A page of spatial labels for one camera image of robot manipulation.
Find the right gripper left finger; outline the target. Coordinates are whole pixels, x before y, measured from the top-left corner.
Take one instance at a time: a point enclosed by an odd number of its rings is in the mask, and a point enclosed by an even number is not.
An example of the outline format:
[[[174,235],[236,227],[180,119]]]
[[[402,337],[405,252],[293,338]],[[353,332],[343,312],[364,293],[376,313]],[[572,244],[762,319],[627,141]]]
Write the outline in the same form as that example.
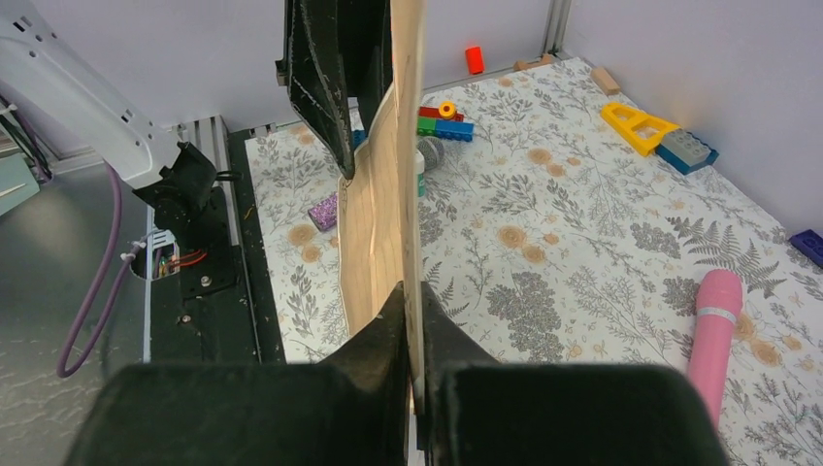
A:
[[[403,465],[403,288],[314,364],[141,364],[96,398],[69,465]]]

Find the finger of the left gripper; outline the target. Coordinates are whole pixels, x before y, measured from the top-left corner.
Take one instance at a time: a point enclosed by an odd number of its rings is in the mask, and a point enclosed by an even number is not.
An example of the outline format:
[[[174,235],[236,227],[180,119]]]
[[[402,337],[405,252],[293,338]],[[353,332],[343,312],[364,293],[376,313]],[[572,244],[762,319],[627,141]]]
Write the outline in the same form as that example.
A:
[[[351,180],[355,166],[338,13],[335,1],[287,1],[278,70],[293,110]]]
[[[342,0],[337,6],[347,96],[357,100],[361,122],[369,130],[393,82],[390,2]]]

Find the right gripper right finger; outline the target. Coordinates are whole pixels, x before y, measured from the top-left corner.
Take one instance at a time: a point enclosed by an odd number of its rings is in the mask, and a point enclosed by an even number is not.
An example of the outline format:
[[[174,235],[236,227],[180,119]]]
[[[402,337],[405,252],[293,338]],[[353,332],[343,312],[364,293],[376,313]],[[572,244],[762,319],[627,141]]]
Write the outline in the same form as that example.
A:
[[[502,363],[424,284],[429,465],[725,465],[698,392],[661,365]]]

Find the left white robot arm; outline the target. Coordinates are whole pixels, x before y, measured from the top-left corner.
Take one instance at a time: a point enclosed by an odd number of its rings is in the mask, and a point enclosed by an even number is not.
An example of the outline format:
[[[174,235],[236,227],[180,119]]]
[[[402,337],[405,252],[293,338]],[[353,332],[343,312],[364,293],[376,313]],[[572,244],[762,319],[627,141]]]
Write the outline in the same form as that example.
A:
[[[374,116],[392,82],[392,3],[289,1],[277,77],[297,115],[345,179],[355,174],[348,101]],[[1,79],[83,138],[151,206],[157,226],[204,241],[220,231],[210,205],[217,171],[131,104],[65,45],[29,1],[1,5]]]

